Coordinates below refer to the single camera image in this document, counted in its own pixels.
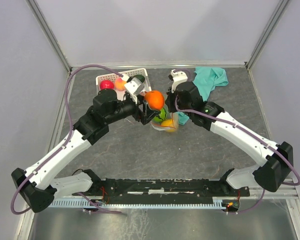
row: orange fruit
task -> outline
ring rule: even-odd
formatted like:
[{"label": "orange fruit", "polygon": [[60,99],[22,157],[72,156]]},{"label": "orange fruit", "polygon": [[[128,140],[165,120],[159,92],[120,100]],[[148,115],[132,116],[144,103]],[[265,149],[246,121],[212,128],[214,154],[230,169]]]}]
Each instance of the orange fruit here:
[{"label": "orange fruit", "polygon": [[165,105],[165,98],[161,92],[157,90],[148,91],[144,95],[144,99],[147,101],[149,108],[154,110],[161,110]]}]

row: white wall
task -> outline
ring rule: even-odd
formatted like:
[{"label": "white wall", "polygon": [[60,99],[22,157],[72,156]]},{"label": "white wall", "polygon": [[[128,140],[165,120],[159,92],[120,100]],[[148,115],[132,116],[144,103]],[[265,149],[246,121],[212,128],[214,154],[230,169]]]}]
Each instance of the white wall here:
[{"label": "white wall", "polygon": [[279,0],[37,0],[69,63],[243,64]]},{"label": "white wall", "polygon": [[289,4],[252,74],[270,131],[293,146],[300,174],[300,0]]},{"label": "white wall", "polygon": [[[0,240],[13,239],[11,172],[47,152],[66,71],[24,0],[0,1]],[[24,201],[18,201],[21,210]]]}]

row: green fruit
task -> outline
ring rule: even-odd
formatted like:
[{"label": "green fruit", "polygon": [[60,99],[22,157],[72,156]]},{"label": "green fruit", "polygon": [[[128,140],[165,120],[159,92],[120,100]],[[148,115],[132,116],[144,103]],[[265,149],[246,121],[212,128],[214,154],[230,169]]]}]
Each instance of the green fruit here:
[{"label": "green fruit", "polygon": [[161,123],[163,122],[163,120],[165,120],[167,118],[167,111],[165,110],[165,108],[161,108],[160,113],[155,116],[153,118],[153,121],[157,122],[157,123]]}]

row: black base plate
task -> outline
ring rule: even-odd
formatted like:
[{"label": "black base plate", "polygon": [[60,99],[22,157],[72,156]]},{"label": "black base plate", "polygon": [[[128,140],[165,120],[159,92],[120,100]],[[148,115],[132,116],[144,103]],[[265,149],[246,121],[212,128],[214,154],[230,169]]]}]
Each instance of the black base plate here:
[{"label": "black base plate", "polygon": [[[109,204],[212,204],[213,197],[237,197],[224,180],[209,179],[106,179],[92,185],[86,196],[102,196]],[[241,197],[249,197],[249,188],[239,189]]]}]

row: yellow fruit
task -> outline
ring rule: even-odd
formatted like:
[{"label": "yellow fruit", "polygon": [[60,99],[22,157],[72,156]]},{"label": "yellow fruit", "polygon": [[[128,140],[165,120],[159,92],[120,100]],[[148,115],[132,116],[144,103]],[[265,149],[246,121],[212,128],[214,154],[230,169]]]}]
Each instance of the yellow fruit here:
[{"label": "yellow fruit", "polygon": [[172,119],[164,120],[161,123],[161,126],[162,127],[167,127],[165,131],[168,132],[168,133],[173,133],[173,132],[177,131],[177,128],[176,128],[176,126],[174,126],[174,122],[173,122]]}]

